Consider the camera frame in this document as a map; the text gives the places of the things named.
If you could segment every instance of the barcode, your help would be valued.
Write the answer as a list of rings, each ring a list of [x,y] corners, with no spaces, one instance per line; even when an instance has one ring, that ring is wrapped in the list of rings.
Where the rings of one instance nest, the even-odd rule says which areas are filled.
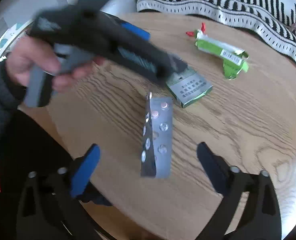
[[[222,57],[224,57],[225,59],[235,63],[236,65],[240,66],[240,64],[242,63],[242,59],[237,57],[236,55],[226,51],[226,50],[222,50],[221,54]]]

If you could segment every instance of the round wooden table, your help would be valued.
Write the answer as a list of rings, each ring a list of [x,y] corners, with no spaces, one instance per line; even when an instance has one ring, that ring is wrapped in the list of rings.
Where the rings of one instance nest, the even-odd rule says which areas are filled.
[[[107,63],[48,111],[74,157],[92,143],[101,148],[93,184],[125,215],[171,240],[195,239],[221,195],[214,192],[196,157],[205,141],[244,172],[267,170],[279,201],[283,238],[296,224],[296,65],[257,37],[213,21],[208,36],[245,49],[250,69],[226,80],[222,60],[198,51],[185,32],[201,19],[160,13],[122,17],[151,34],[156,46],[178,54],[213,84],[212,92],[186,109],[174,107],[172,170],[168,179],[140,177],[141,138],[148,90],[170,95],[129,70]],[[244,194],[229,230],[245,206]]]

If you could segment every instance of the hand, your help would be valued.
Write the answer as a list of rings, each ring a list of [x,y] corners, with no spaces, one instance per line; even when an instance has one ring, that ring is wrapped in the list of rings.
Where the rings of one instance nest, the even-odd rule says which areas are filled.
[[[52,79],[52,88],[58,92],[67,90],[77,80],[86,77],[92,71],[93,63],[102,65],[104,59],[96,57],[92,62],[81,65],[70,74],[63,74]],[[45,41],[24,37],[14,46],[6,61],[8,76],[15,84],[28,86],[30,69],[37,65],[48,73],[56,74],[60,71],[60,62],[52,47]]]

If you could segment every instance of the black and white striped blanket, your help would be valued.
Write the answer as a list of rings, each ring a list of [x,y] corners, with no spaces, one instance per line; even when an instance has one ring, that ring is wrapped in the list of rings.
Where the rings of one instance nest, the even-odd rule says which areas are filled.
[[[146,9],[201,15],[231,27],[252,30],[296,62],[296,36],[287,28],[296,22],[295,0],[138,0],[137,11]]]

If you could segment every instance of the green cigarette box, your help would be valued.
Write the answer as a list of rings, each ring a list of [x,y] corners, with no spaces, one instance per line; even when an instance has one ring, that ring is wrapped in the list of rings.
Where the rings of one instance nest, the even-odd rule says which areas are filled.
[[[212,84],[190,67],[183,73],[173,73],[166,84],[182,108],[191,105],[212,90]]]

